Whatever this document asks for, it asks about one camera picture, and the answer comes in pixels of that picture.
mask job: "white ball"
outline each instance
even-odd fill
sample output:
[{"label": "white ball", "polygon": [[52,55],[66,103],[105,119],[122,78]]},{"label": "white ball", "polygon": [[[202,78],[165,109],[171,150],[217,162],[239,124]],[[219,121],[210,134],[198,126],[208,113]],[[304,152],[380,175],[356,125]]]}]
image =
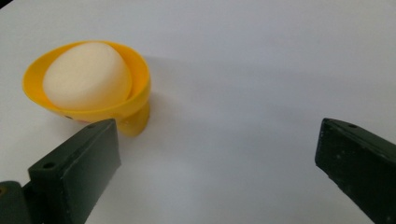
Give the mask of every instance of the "white ball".
[{"label": "white ball", "polygon": [[43,89],[61,109],[96,110],[125,101],[132,88],[129,68],[108,44],[89,42],[59,56],[47,70]]}]

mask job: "table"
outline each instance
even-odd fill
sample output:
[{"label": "table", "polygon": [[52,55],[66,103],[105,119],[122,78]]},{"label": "table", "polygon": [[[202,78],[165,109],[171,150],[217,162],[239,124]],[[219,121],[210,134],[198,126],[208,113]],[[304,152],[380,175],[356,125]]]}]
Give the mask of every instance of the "table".
[{"label": "table", "polygon": [[372,223],[316,167],[323,118],[396,142],[396,2],[23,1],[0,10],[0,180],[83,125],[31,102],[27,66],[87,39],[139,51],[147,129],[88,224]]}]

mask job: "black plastic part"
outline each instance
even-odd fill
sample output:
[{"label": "black plastic part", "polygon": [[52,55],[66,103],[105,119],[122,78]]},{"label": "black plastic part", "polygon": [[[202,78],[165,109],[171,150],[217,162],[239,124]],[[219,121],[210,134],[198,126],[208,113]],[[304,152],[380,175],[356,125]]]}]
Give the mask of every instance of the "black plastic part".
[{"label": "black plastic part", "polygon": [[395,145],[354,124],[324,119],[315,161],[374,223],[396,223]]},{"label": "black plastic part", "polygon": [[[118,147],[115,120],[85,127],[29,168],[31,182],[23,189],[17,183],[19,194],[2,191],[0,223],[85,223],[111,176],[120,167]],[[30,216],[18,215],[25,222],[15,222],[9,215],[3,215],[4,208]]]}]

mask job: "yellow plastic object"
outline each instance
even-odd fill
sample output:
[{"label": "yellow plastic object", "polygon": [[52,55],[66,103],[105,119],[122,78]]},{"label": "yellow plastic object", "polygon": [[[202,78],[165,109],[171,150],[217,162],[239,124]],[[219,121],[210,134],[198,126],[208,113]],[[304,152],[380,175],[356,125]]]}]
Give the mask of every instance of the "yellow plastic object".
[{"label": "yellow plastic object", "polygon": [[38,105],[60,116],[85,122],[115,119],[122,133],[130,136],[140,134],[149,120],[149,68],[143,57],[129,47],[109,41],[98,41],[113,47],[131,70],[133,86],[125,102],[99,110],[65,110],[53,105],[44,93],[43,78],[52,62],[68,49],[86,42],[90,41],[61,46],[35,60],[23,77],[22,86],[25,94]]}]

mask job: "yellow egg cup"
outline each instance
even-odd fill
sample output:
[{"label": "yellow egg cup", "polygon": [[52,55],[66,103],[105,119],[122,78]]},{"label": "yellow egg cup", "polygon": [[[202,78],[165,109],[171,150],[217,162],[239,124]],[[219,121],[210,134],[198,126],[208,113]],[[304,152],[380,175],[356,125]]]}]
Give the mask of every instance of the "yellow egg cup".
[{"label": "yellow egg cup", "polygon": [[83,122],[115,119],[118,129],[129,136],[140,134],[149,120],[149,67],[145,60],[133,49],[109,41],[97,41],[113,47],[131,71],[133,86],[128,99],[121,104],[97,110],[66,110],[55,106],[43,91],[43,78],[55,59],[68,49],[90,41],[79,41],[54,49],[36,59],[26,70],[22,87],[25,94],[38,105],[62,117]]}]

